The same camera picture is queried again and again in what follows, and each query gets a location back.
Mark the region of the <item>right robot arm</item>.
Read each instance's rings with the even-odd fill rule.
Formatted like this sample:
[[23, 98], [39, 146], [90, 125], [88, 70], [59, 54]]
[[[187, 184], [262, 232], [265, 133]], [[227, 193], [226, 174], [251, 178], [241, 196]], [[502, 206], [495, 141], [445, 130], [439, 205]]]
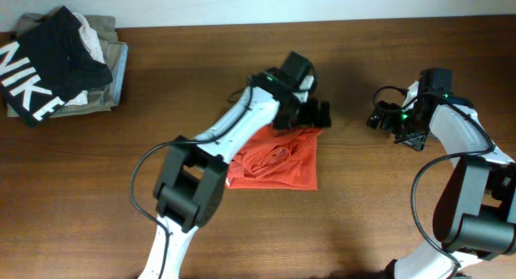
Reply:
[[[473, 264], [515, 253], [515, 161], [481, 126], [473, 103], [452, 92], [452, 71], [424, 69], [408, 88], [397, 88], [401, 105], [372, 99], [368, 127], [393, 134], [396, 143], [422, 151], [436, 138], [445, 155], [415, 175], [411, 214], [422, 244], [392, 260], [378, 278], [461, 278]], [[418, 217], [417, 190], [433, 166], [450, 161], [453, 172], [435, 206], [432, 232]]]

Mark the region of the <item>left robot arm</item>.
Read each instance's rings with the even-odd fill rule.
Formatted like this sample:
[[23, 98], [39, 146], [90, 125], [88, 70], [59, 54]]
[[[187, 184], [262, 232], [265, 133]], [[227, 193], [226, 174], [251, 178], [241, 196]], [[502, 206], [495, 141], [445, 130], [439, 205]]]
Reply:
[[194, 139], [179, 136], [148, 150], [136, 163], [130, 183], [152, 154], [166, 157], [152, 192], [156, 212], [131, 204], [156, 224], [156, 235], [139, 279], [177, 278], [190, 242], [213, 217], [222, 200], [227, 171], [237, 152], [284, 106], [299, 109], [317, 86], [314, 66], [270, 68], [251, 75], [239, 100], [214, 125]]

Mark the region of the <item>red t-shirt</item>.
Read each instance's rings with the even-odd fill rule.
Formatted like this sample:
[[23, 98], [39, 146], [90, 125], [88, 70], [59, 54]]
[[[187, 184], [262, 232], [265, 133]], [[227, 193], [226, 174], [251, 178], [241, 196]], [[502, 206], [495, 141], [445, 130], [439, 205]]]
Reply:
[[321, 128], [278, 131], [262, 127], [234, 156], [228, 189], [316, 190], [317, 146]]

